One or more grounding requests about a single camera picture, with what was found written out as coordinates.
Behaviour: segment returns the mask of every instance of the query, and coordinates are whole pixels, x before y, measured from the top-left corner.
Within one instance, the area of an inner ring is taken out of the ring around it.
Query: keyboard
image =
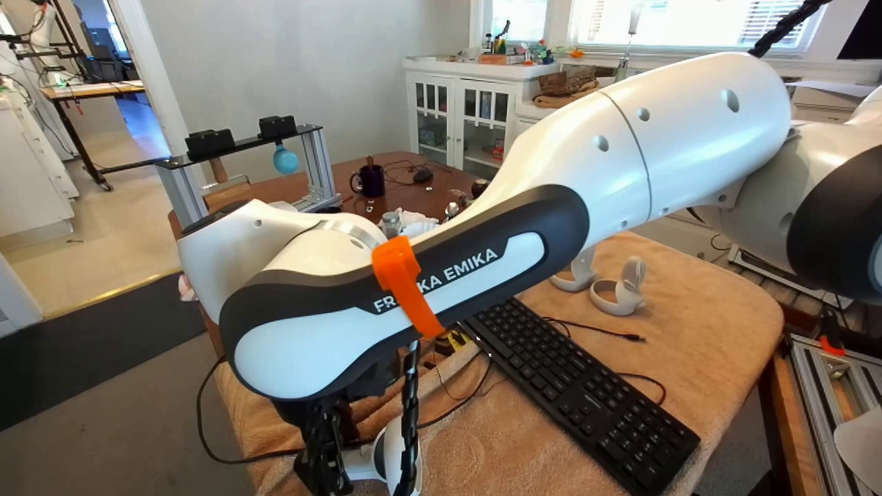
[[[459,328],[628,493],[663,493],[697,435],[518,300]]]

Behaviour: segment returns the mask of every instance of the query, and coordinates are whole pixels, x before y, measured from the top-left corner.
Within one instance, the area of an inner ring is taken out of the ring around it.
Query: blue object
[[[282,176],[291,176],[291,172],[296,172],[300,167],[300,159],[297,159],[296,150],[284,149],[284,142],[277,142],[273,167]]]

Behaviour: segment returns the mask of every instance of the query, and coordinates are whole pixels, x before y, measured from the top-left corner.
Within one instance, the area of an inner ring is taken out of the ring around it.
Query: table leg
[[[56,103],[56,110],[58,110],[58,116],[62,116],[62,124],[63,124],[67,134],[76,141],[78,154],[81,154],[88,176],[93,178],[93,183],[99,183],[102,190],[110,193],[110,190],[114,190],[110,181],[93,167],[93,163],[92,163],[92,157],[88,157],[88,149],[87,149],[87,142],[84,142],[81,134],[78,134],[78,127],[73,124],[73,119],[70,119],[67,110],[63,110],[63,101],[56,99],[54,103]]]

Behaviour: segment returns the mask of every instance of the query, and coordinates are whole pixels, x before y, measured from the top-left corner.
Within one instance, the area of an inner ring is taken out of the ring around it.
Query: orange tag
[[[835,354],[835,357],[845,357],[845,354],[846,354],[846,346],[834,343],[834,342],[827,338],[827,334],[818,335],[818,346],[823,346],[823,353]]]
[[[417,285],[419,261],[408,236],[394,236],[373,251],[373,270],[380,288],[391,291],[423,335],[441,335],[444,324]]]

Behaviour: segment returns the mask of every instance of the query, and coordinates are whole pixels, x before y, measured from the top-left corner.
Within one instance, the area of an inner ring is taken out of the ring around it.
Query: window
[[[547,37],[548,0],[483,0],[483,30],[497,36],[511,19],[504,37],[541,40]]]
[[[803,0],[574,0],[572,37],[592,46],[748,48],[799,6]],[[818,17],[792,30],[774,48],[803,52]]]

